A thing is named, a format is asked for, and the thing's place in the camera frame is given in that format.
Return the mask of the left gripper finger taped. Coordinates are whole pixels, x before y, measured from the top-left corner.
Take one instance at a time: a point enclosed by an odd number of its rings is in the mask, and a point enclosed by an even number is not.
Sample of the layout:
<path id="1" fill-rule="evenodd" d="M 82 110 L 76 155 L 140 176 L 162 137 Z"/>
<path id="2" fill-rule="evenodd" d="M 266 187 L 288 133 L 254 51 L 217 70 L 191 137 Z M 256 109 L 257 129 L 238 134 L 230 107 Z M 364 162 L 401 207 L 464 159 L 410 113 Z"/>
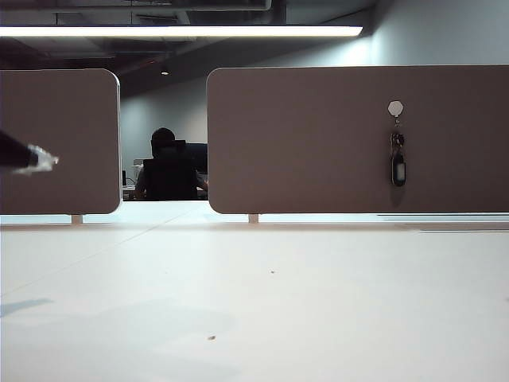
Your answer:
<path id="1" fill-rule="evenodd" d="M 32 174 L 52 171 L 59 158 L 39 146 L 25 144 L 1 132 L 1 171 Z"/>

